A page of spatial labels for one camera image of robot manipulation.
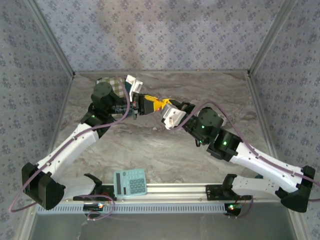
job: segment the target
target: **wall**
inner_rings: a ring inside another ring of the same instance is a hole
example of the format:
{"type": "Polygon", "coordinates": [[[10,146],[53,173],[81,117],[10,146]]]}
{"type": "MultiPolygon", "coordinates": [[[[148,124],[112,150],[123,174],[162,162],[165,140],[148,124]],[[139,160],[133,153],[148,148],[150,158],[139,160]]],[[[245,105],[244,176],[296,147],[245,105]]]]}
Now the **wall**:
{"type": "Polygon", "coordinates": [[[70,78],[23,1],[0,9],[0,239],[9,240],[21,216],[8,213],[21,168],[46,155],[70,78]]]}
{"type": "MultiPolygon", "coordinates": [[[[253,76],[280,159],[310,165],[320,180],[320,3],[299,0],[253,76]]],[[[312,198],[320,198],[315,187],[312,198]]],[[[320,204],[306,214],[320,239],[320,204]]]]}
{"type": "Polygon", "coordinates": [[[74,71],[245,70],[282,0],[37,0],[74,71]]]}

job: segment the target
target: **fabric item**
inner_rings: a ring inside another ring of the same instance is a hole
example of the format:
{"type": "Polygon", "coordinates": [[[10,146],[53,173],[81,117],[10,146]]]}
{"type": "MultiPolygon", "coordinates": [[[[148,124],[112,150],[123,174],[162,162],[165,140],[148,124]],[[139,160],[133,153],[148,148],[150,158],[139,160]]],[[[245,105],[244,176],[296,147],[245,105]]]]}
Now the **fabric item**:
{"type": "Polygon", "coordinates": [[[70,78],[24,1],[1,0],[0,9],[0,239],[10,240],[21,217],[8,213],[21,168],[47,154],[70,78]]]}
{"type": "MultiPolygon", "coordinates": [[[[320,2],[299,0],[253,79],[281,160],[310,165],[320,180],[320,2]]],[[[320,198],[314,187],[311,198],[320,198]]],[[[320,203],[306,213],[320,239],[320,203]]]]}
{"type": "MultiPolygon", "coordinates": [[[[104,77],[104,78],[96,81],[97,84],[103,83],[103,82],[110,83],[113,92],[116,95],[118,95],[118,97],[120,97],[120,98],[125,97],[125,92],[124,92],[123,88],[121,87],[119,81],[115,77],[104,77]]],[[[123,78],[121,78],[121,82],[124,84],[125,80],[123,78]]]]}
{"type": "Polygon", "coordinates": [[[74,71],[248,69],[282,0],[37,0],[74,71]]]}

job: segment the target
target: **purple cable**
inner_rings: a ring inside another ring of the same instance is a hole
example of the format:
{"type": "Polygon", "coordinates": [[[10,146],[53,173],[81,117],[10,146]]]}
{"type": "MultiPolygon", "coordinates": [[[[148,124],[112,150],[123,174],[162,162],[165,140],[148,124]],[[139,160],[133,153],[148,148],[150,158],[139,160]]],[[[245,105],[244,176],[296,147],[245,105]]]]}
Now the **purple cable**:
{"type": "Polygon", "coordinates": [[[82,197],[82,198],[106,198],[106,199],[109,199],[111,200],[112,202],[112,208],[111,208],[111,211],[108,212],[106,215],[103,215],[101,217],[98,217],[98,218],[90,218],[89,216],[92,215],[92,214],[98,214],[98,212],[96,211],[91,211],[88,213],[87,215],[87,219],[90,220],[90,221],[98,221],[98,220],[101,220],[101,219],[104,219],[104,218],[107,218],[109,217],[116,209],[116,202],[115,200],[113,200],[112,197],[109,197],[107,195],[80,195],[79,197],[82,197]]]}
{"type": "Polygon", "coordinates": [[[69,146],[70,143],[72,143],[75,139],[77,139],[78,137],[80,137],[81,135],[89,132],[89,131],[92,131],[92,130],[96,130],[96,129],[101,129],[101,128],[107,128],[107,127],[111,127],[111,126],[114,126],[120,122],[122,122],[128,115],[129,113],[129,110],[130,110],[130,98],[129,98],[129,95],[128,95],[128,92],[126,91],[126,87],[125,85],[122,83],[121,79],[118,78],[118,81],[124,91],[124,95],[125,95],[125,98],[126,98],[126,110],[125,110],[125,113],[124,115],[117,121],[114,121],[112,123],[108,123],[108,124],[104,124],[104,125],[100,125],[100,126],[94,126],[94,127],[91,127],[91,128],[88,128],[80,133],[78,133],[76,136],[74,136],[74,138],[71,138],[69,141],[67,141],[65,143],[65,145],[63,145],[42,167],[40,167],[25,183],[24,185],[22,186],[22,188],[18,191],[18,193],[16,194],[16,196],[14,197],[12,203],[10,204],[9,206],[9,209],[8,211],[10,213],[16,213],[16,212],[19,212],[19,211],[22,211],[24,209],[27,209],[31,206],[34,206],[35,204],[37,204],[36,202],[34,203],[31,203],[27,206],[24,206],[24,207],[21,207],[19,209],[13,209],[14,205],[16,204],[16,202],[18,201],[18,198],[19,196],[22,194],[22,192],[26,189],[26,187],[31,183],[31,181],[41,172],[43,171],[49,164],[51,163],[67,146],[69,146]]]}
{"type": "MultiPolygon", "coordinates": [[[[203,102],[202,104],[200,104],[199,106],[195,107],[192,112],[189,114],[189,116],[187,116],[185,118],[185,120],[179,124],[177,127],[175,128],[171,128],[171,130],[173,131],[176,131],[176,130],[179,130],[180,128],[183,127],[183,125],[185,125],[187,123],[187,121],[195,114],[197,114],[200,109],[204,106],[204,105],[207,105],[207,104],[212,104],[214,105],[215,107],[217,107],[221,112],[222,114],[225,116],[225,118],[230,122],[230,124],[232,125],[233,129],[236,131],[236,133],[238,134],[238,136],[242,139],[243,143],[246,145],[246,147],[254,154],[256,155],[259,159],[261,159],[262,161],[264,161],[265,163],[271,165],[272,167],[276,168],[276,169],[279,169],[283,172],[286,172],[290,175],[295,175],[297,177],[300,177],[302,179],[305,179],[309,182],[312,182],[313,184],[317,185],[318,187],[320,187],[320,182],[310,178],[310,177],[307,177],[307,176],[304,176],[300,173],[297,173],[297,172],[294,172],[294,171],[291,171],[291,170],[288,170],[286,169],[285,167],[282,167],[282,166],[279,166],[275,163],[273,163],[272,161],[269,161],[268,159],[266,159],[265,157],[263,156],[260,156],[256,151],[255,149],[249,144],[249,142],[247,141],[247,139],[244,137],[244,135],[241,133],[241,131],[238,129],[238,127],[230,120],[230,118],[228,117],[228,114],[226,113],[226,111],[216,102],[214,101],[211,101],[211,100],[208,100],[208,101],[205,101],[203,102]]],[[[320,198],[317,198],[317,199],[309,199],[310,202],[320,202],[320,198]]]]}

